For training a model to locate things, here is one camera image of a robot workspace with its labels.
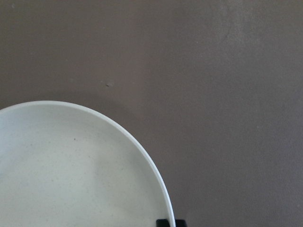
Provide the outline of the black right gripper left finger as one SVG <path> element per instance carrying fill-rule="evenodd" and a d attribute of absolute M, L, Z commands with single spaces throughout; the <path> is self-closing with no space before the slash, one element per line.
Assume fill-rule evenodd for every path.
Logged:
<path fill-rule="evenodd" d="M 158 219 L 156 220 L 156 227 L 170 227 L 170 224 L 167 219 Z"/>

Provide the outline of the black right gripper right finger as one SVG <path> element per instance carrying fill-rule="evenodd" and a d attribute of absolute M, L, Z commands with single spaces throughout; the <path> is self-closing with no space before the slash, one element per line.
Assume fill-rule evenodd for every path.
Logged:
<path fill-rule="evenodd" d="M 184 219 L 175 220 L 176 227 L 186 227 L 186 221 Z"/>

